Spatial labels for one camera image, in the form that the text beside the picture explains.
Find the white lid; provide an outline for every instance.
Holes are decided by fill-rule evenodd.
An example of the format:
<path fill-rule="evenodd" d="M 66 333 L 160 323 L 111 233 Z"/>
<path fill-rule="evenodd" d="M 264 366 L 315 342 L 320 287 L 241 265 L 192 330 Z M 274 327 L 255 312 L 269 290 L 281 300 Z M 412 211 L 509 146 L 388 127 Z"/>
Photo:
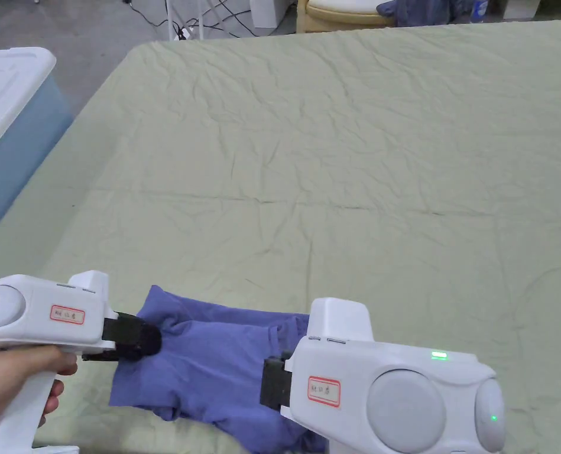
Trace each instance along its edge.
<path fill-rule="evenodd" d="M 0 50 L 0 138 L 49 76 L 56 59 L 39 47 Z"/>

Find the bottle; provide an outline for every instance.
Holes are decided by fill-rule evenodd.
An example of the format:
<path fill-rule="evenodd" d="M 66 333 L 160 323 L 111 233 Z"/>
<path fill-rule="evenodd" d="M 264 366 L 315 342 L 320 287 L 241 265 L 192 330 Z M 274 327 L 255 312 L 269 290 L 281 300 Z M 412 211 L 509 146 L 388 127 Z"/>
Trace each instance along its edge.
<path fill-rule="evenodd" d="M 472 16 L 470 17 L 470 22 L 473 24 L 484 22 L 487 7 L 488 0 L 474 0 L 474 7 L 472 8 Z"/>

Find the hand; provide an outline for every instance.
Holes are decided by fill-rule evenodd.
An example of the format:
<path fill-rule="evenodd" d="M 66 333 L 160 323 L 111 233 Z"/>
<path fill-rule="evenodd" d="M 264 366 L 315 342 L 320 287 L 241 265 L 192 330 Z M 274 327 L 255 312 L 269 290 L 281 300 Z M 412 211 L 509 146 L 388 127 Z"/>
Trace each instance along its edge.
<path fill-rule="evenodd" d="M 53 346 L 0 352 L 0 414 L 20 393 L 28 377 L 46 371 L 72 375 L 76 368 L 76 355 L 63 353 Z M 45 415 L 58 407 L 58 398 L 62 392 L 63 383 L 55 380 L 39 427 L 45 424 Z"/>

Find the wrinkled fabric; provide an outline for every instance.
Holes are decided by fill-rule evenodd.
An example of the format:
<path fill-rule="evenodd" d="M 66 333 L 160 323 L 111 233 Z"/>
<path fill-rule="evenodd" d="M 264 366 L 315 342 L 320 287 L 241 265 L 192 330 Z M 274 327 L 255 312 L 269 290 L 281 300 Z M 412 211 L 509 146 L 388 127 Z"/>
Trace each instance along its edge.
<path fill-rule="evenodd" d="M 111 406 L 212 424 L 252 453 L 322 452 L 326 441 L 259 404 L 263 361 L 294 350 L 308 316 L 232 309 L 153 286 L 137 314 L 160 328 L 162 350 L 119 363 Z"/>
<path fill-rule="evenodd" d="M 472 9 L 473 0 L 392 0 L 377 6 L 381 16 L 396 17 L 397 27 L 445 25 Z"/>

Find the trigger handle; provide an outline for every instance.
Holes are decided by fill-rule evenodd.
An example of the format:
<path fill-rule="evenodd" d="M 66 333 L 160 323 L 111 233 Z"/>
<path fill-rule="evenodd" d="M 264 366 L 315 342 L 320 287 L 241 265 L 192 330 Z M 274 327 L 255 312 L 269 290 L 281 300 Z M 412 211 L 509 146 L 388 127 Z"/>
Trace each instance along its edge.
<path fill-rule="evenodd" d="M 29 377 L 20 393 L 0 415 L 0 454 L 42 452 L 33 450 L 32 444 L 56 375 L 55 372 L 41 372 Z"/>

